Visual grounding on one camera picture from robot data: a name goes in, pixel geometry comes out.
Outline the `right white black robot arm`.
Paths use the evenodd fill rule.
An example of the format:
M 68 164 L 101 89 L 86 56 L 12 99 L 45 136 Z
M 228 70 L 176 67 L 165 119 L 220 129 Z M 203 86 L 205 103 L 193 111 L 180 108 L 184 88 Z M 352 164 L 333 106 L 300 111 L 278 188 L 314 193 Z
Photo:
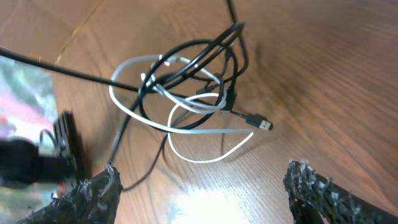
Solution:
M 39 156 L 30 141 L 1 141 L 1 183 L 5 185 L 58 182 L 61 171 L 70 167 L 61 158 Z M 304 162 L 290 162 L 283 183 L 294 223 L 397 223 L 396 216 L 357 198 Z M 107 166 L 20 223 L 114 223 L 122 191 L 119 172 Z

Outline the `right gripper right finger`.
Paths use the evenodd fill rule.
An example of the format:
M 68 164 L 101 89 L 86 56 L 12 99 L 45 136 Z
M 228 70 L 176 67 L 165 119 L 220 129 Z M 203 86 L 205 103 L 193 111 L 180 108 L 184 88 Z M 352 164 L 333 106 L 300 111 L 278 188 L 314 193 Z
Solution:
M 308 162 L 290 161 L 283 179 L 298 223 L 397 223 L 397 217 L 326 179 Z

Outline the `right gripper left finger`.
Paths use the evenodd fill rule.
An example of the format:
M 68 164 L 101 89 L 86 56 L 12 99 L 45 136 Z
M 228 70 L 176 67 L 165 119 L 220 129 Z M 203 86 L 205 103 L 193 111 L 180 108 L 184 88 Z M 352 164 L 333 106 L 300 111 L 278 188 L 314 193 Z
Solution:
M 113 224 L 123 186 L 117 168 L 107 165 L 92 179 L 85 179 L 61 199 L 19 220 L 19 223 Z

